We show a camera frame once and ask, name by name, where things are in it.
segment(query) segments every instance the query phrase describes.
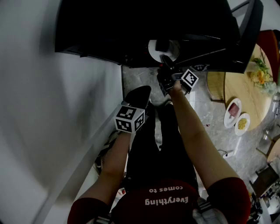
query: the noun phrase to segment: white object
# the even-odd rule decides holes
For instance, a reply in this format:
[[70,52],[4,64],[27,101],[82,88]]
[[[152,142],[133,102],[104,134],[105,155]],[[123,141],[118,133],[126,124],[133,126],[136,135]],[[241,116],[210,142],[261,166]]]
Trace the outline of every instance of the white object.
[[[231,116],[231,114],[228,111],[233,103],[235,103],[239,107],[239,111],[235,117]],[[238,120],[240,113],[241,113],[241,100],[238,98],[235,98],[230,102],[230,104],[227,107],[226,113],[224,114],[224,126],[226,128],[231,128]]]
[[190,70],[188,69],[182,76],[181,79],[184,83],[186,83],[188,86],[193,88],[199,78]]
[[229,151],[229,152],[223,154],[223,158],[227,159],[229,157],[232,157],[233,155],[234,155],[234,151]]
[[145,122],[145,110],[118,105],[114,115],[114,122],[117,130],[135,133]]
[[280,202],[279,202],[279,197],[277,194],[274,194],[271,196],[271,198],[269,198],[269,204],[270,204],[270,206],[267,208],[267,210],[270,215],[279,212]]
[[[238,129],[238,122],[242,118],[247,119],[247,123],[246,123],[244,129],[240,130],[240,129]],[[250,126],[250,116],[249,116],[249,114],[247,114],[247,113],[241,114],[240,117],[238,118],[236,124],[235,124],[234,132],[237,136],[243,135],[248,130],[249,126]]]
[[164,63],[161,60],[162,55],[168,56],[172,61],[175,61],[180,54],[180,45],[176,40],[169,40],[169,48],[167,52],[156,51],[157,40],[150,40],[148,44],[148,51],[153,59],[158,62]]
[[259,223],[260,224],[272,224],[270,214],[269,214],[268,209],[266,207],[265,201],[262,198],[259,202],[260,202],[261,207],[262,207],[262,215],[259,219]]

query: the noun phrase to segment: flower arrangement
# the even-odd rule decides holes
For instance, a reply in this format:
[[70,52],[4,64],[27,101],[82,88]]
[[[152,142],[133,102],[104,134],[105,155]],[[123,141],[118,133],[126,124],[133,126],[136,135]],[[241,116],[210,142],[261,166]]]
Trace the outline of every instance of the flower arrangement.
[[269,68],[260,58],[254,58],[253,60],[258,65],[258,70],[250,72],[250,78],[254,82],[254,85],[261,89],[262,93],[268,95],[274,95],[279,92],[276,83],[273,82],[273,77],[268,73]]

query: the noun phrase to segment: wooden table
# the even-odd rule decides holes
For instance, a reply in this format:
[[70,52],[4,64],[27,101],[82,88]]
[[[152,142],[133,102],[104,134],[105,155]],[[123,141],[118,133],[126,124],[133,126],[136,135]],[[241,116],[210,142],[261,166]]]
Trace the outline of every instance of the wooden table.
[[267,161],[271,162],[277,156],[280,156],[280,139],[278,139],[276,143],[274,143],[271,151],[268,152]]
[[[265,58],[266,66],[270,68],[270,63],[265,53],[257,44],[252,57],[263,59],[261,52]],[[245,74],[208,72],[207,84],[215,99],[224,101],[226,107],[234,98],[241,100],[241,112],[246,112],[250,115],[251,122],[248,130],[256,128],[265,118],[270,108],[272,97],[261,93],[260,89],[254,86],[246,72]]]

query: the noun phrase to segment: food on plate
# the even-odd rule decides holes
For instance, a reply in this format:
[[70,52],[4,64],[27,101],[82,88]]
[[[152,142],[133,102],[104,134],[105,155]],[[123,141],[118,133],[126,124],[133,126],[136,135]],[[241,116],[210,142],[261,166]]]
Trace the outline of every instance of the food on plate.
[[230,108],[228,110],[230,115],[233,117],[236,117],[236,115],[238,114],[238,111],[239,111],[239,107],[235,103],[232,103],[232,105],[230,106]]
[[247,124],[246,118],[240,119],[240,121],[238,122],[238,129],[243,130],[245,128],[246,124]]

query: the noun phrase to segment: red chair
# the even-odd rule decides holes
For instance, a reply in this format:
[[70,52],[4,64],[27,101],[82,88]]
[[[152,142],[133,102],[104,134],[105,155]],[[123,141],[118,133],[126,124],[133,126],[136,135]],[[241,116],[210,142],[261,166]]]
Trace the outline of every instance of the red chair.
[[257,44],[265,52],[271,66],[273,81],[278,85],[278,81],[280,82],[280,79],[278,80],[280,55],[278,41],[274,32],[272,30],[261,31],[257,39]]

